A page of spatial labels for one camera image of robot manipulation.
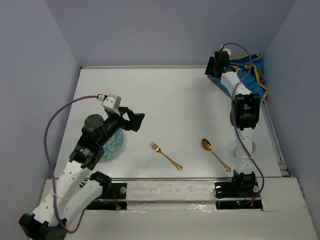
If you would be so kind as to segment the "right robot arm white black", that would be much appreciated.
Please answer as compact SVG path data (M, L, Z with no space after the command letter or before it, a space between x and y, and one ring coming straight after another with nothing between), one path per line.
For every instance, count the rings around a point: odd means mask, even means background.
M236 134L236 165L231 181L217 182L214 194L218 199L249 198L259 191L254 164L253 133L260 117L260 96L252 93L239 79L230 64L230 51L219 50L209 58L205 75L213 77L231 97L230 122Z

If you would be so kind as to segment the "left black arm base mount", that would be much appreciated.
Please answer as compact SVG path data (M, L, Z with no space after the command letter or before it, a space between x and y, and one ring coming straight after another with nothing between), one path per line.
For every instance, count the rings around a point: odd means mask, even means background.
M99 197L93 200L86 210L119 211L127 209L127 183L114 182L110 188L103 187Z

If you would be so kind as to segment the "blue cartoon placemat cloth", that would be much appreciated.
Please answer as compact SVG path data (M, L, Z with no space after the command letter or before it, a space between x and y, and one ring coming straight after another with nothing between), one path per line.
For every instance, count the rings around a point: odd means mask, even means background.
M262 55L260 53L251 54L252 67L249 75L243 80L243 84L248 88L252 93L259 94L260 102L262 103L267 95L268 89L264 85L264 62ZM248 55L240 55L230 57L230 67L234 68L237 72L239 79L242 79L250 69L250 59ZM205 69L204 74L214 83L218 88L220 88L228 97L231 97L231 94L228 92L226 87L224 87L219 79L210 75L211 65L213 63L213 57L209 58L209 62Z

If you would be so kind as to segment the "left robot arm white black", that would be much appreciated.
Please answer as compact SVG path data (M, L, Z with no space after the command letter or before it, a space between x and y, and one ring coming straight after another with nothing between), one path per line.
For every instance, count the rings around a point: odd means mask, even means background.
M68 225L81 217L86 207L97 197L110 194L112 179L94 168L105 151L103 146L118 131L140 129L145 117L128 107L107 111L107 119L89 115L81 129L82 135L52 190L30 214L23 214L19 225L33 240L63 240L72 231Z

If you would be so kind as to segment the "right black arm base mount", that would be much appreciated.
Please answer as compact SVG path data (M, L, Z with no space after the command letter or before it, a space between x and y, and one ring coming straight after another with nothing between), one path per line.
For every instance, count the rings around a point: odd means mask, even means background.
M235 193L232 189L232 183L220 181L214 184L213 195L216 198L217 210L262 210L263 204L259 192L258 183L241 189Z

